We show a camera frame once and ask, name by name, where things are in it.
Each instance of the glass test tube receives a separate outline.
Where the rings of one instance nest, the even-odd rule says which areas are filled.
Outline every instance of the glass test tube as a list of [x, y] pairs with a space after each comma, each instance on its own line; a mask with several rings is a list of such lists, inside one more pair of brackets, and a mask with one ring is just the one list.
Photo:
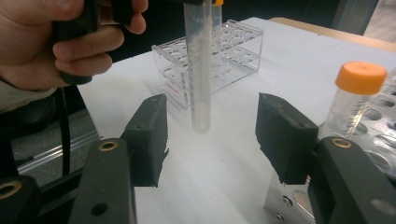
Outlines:
[[206, 133], [211, 119], [212, 83], [212, 1], [202, 5], [184, 4], [186, 44], [189, 62], [191, 124]]

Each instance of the metal screw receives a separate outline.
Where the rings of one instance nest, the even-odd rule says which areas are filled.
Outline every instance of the metal screw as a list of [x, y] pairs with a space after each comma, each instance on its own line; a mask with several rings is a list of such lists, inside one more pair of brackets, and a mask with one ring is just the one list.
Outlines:
[[275, 218], [276, 218], [276, 221], [278, 221], [278, 222], [285, 221], [285, 219], [283, 219], [283, 217], [279, 213], [275, 213]]
[[291, 201], [288, 196], [283, 196], [282, 197], [282, 202], [287, 206], [287, 207], [293, 207], [293, 202]]

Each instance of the test tube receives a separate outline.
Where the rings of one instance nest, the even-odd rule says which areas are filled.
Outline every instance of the test tube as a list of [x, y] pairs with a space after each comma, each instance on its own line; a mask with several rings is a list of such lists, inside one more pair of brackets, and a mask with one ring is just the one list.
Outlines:
[[349, 139], [358, 126], [366, 103], [381, 90], [387, 69], [366, 62], [342, 65], [335, 84], [338, 90], [329, 115], [319, 128], [318, 138], [340, 136]]
[[205, 0], [201, 5], [184, 4], [191, 124], [197, 133], [210, 129], [212, 16], [212, 0]]

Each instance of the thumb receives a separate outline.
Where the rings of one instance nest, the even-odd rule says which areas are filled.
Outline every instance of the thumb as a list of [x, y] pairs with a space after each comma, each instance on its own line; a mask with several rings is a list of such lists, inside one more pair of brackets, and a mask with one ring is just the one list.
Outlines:
[[78, 17], [84, 0], [2, 0], [0, 13], [12, 21], [35, 25], [47, 21], [70, 21]]

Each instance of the centrifuge tube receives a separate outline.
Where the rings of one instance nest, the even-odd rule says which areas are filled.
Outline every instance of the centrifuge tube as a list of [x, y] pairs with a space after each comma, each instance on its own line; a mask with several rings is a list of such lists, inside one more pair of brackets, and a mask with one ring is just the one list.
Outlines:
[[335, 84], [329, 115], [319, 128], [318, 138], [340, 136], [349, 139], [354, 133], [366, 103], [381, 90], [387, 69], [375, 63], [350, 62], [342, 65]]

